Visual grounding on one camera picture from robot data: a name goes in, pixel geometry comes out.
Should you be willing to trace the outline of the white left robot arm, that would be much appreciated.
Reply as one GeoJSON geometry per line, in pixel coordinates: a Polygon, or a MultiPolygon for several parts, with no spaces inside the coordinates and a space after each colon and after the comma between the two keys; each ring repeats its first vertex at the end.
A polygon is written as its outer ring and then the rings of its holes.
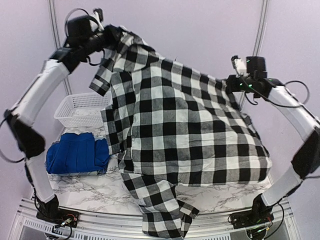
{"type": "Polygon", "coordinates": [[[66,42],[44,62],[26,92],[11,108],[5,111],[7,122],[20,151],[24,153],[25,165],[30,173],[38,199],[47,204],[55,197],[45,169],[44,137],[33,129],[33,124],[51,94],[88,56],[114,46],[120,41],[122,29],[107,25],[95,31],[82,42],[66,42]]]}

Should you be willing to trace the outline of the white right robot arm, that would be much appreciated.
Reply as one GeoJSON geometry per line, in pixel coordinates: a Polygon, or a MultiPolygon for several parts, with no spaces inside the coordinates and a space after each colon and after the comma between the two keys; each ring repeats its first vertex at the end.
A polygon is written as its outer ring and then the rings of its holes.
{"type": "Polygon", "coordinates": [[[258,197],[265,206],[273,206],[320,166],[320,121],[275,78],[231,75],[227,86],[232,92],[261,98],[258,106],[247,106],[245,111],[276,165],[277,180],[258,197]]]}

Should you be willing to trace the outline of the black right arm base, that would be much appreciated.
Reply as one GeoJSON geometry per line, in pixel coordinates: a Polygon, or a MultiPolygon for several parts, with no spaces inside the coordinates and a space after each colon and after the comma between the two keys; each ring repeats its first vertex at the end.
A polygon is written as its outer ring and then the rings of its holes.
{"type": "Polygon", "coordinates": [[[234,229],[252,227],[270,223],[274,220],[273,206],[266,206],[262,194],[254,198],[251,210],[234,212],[228,217],[228,222],[234,229]]]}

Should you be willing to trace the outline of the black white checkered cloth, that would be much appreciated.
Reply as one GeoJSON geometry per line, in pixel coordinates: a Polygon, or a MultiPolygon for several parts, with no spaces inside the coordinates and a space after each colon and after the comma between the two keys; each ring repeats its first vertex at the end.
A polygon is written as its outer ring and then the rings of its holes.
{"type": "Polygon", "coordinates": [[[109,151],[139,203],[142,232],[182,239],[199,211],[177,198],[177,186],[263,181],[269,153],[224,80],[161,56],[125,28],[109,29],[111,55],[89,86],[112,95],[101,111],[109,151]]]}

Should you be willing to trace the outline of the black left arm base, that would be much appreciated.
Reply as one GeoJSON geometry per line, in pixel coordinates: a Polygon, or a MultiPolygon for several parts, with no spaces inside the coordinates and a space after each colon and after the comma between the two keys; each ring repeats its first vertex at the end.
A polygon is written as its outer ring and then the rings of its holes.
{"type": "Polygon", "coordinates": [[[80,213],[78,211],[64,209],[59,207],[59,200],[56,195],[49,202],[42,202],[37,195],[34,198],[34,205],[37,209],[36,218],[54,223],[56,225],[65,225],[76,228],[78,225],[80,213]]]}

